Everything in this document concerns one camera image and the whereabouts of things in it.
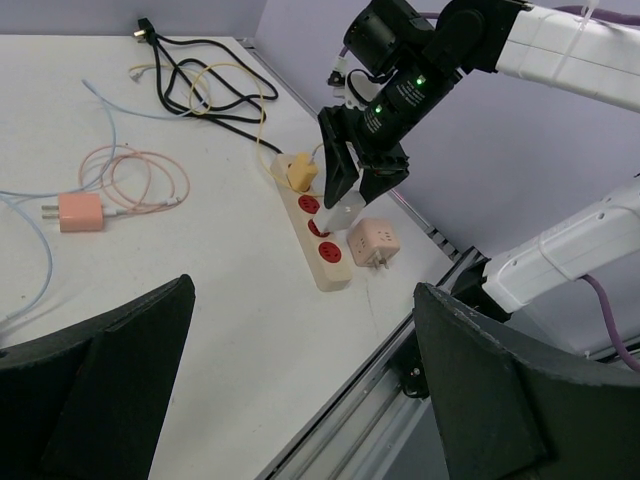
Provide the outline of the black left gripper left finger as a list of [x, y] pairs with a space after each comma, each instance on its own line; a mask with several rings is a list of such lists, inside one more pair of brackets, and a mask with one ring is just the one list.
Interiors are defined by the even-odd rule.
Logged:
[[182, 275], [2, 349], [2, 478], [147, 478], [194, 305]]

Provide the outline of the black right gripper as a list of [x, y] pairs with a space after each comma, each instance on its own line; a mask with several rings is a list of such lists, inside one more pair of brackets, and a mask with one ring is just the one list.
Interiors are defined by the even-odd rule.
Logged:
[[408, 156], [399, 143], [380, 146], [370, 132], [373, 119], [345, 106], [324, 107], [318, 114], [325, 156], [324, 206], [333, 207], [359, 178], [349, 146], [363, 168], [358, 191], [366, 205], [409, 175]]

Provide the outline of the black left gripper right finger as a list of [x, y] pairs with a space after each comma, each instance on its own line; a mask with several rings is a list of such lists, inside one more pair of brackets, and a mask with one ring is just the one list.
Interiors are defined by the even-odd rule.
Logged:
[[414, 290], [417, 340], [452, 479], [636, 479], [639, 376]]

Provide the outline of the white charger plug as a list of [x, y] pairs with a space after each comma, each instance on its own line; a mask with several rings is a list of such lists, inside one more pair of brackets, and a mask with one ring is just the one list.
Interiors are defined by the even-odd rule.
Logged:
[[366, 201], [358, 191], [351, 190], [333, 207], [321, 206], [313, 221], [321, 233], [347, 230], [365, 208]]

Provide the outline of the yellow charger plug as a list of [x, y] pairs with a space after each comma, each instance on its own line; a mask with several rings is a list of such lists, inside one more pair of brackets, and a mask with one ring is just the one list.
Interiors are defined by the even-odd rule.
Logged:
[[297, 154], [289, 164], [286, 176], [290, 187], [297, 192], [307, 192], [318, 174], [318, 167], [309, 153]]

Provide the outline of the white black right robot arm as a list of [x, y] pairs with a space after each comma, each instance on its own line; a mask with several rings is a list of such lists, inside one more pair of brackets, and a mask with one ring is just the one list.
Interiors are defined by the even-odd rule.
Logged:
[[[526, 1], [452, 1], [435, 22], [405, 1], [373, 1], [344, 46], [379, 92], [318, 116], [325, 155], [321, 232], [357, 215], [409, 174], [402, 139], [473, 71], [501, 73], [629, 111], [639, 108], [639, 33]], [[505, 319], [534, 299], [639, 249], [639, 186], [622, 186], [528, 242], [467, 269], [457, 298]]]

